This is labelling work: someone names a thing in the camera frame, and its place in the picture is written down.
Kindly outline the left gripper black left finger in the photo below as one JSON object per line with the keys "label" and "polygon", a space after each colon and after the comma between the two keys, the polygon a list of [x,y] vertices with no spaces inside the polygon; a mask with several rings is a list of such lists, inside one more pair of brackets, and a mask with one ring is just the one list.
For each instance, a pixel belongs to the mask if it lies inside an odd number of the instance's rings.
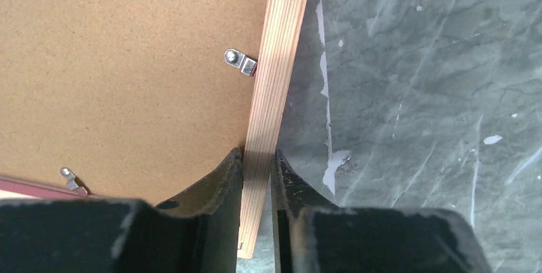
{"label": "left gripper black left finger", "polygon": [[2,272],[234,272],[242,153],[151,206],[140,199],[4,199]]}

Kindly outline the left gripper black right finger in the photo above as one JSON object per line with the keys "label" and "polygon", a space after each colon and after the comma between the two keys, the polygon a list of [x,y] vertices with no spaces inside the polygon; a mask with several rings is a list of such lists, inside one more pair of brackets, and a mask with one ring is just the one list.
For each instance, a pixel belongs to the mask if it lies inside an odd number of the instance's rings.
{"label": "left gripper black right finger", "polygon": [[270,174],[277,272],[490,272],[472,227],[438,208],[339,207],[276,151]]}

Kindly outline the pink picture frame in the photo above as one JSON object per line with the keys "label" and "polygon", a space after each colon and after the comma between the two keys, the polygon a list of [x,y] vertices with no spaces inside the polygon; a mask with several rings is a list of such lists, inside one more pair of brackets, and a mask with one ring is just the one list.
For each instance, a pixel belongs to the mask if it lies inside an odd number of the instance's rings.
{"label": "pink picture frame", "polygon": [[[242,153],[253,250],[307,0],[1,0],[1,174],[151,206]],[[228,49],[257,61],[253,77]]]}

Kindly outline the metal frame retaining clip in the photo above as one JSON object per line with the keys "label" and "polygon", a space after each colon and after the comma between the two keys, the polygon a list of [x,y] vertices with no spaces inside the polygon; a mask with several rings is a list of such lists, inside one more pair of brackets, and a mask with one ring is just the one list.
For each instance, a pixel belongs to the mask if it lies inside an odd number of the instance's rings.
{"label": "metal frame retaining clip", "polygon": [[228,49],[224,53],[224,60],[244,75],[253,77],[256,73],[257,61],[236,49]]}

